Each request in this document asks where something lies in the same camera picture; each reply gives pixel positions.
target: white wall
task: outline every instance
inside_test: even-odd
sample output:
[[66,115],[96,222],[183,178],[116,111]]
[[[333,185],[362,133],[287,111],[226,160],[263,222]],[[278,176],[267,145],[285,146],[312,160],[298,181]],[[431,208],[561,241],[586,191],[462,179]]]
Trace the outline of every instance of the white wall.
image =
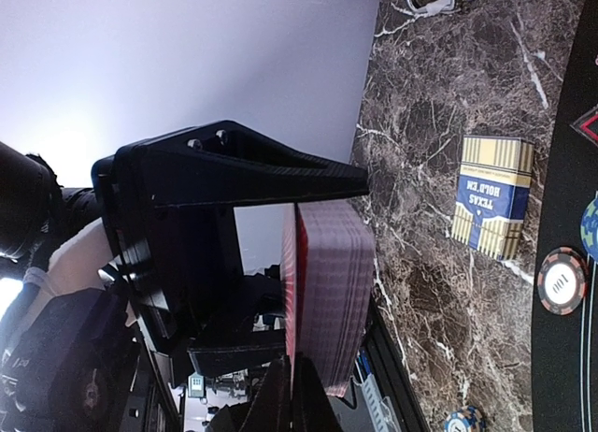
[[[347,160],[377,0],[0,0],[0,140],[89,185],[120,145],[233,119]],[[239,214],[247,267],[278,209]]]

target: black poker chip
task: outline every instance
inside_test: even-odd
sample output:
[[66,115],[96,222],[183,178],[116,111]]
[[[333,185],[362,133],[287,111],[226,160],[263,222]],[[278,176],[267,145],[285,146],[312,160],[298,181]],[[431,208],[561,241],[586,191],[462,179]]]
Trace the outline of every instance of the black poker chip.
[[542,305],[556,315],[573,312],[587,292],[588,273],[588,266],[575,250],[560,247],[550,252],[537,279]]

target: texas hold'em card box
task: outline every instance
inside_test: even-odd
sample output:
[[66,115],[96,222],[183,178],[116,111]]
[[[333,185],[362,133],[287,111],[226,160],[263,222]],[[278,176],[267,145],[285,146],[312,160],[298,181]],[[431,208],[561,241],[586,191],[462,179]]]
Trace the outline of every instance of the texas hold'em card box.
[[465,137],[451,235],[493,259],[515,257],[533,163],[521,138]]

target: stack of playing cards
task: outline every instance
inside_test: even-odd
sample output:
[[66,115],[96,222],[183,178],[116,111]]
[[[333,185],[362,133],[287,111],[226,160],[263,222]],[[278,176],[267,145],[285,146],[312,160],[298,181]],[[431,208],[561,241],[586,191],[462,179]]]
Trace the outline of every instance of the stack of playing cards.
[[343,396],[363,339],[376,244],[346,201],[289,206],[282,277],[287,353],[303,353],[326,392]]

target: bright light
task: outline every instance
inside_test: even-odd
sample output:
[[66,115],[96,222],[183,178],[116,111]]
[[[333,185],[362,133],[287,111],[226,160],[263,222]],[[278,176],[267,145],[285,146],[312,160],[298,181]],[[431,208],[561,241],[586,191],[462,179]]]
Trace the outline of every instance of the bright light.
[[22,282],[3,278],[0,280],[0,319],[4,316],[8,306],[15,300],[22,290]]

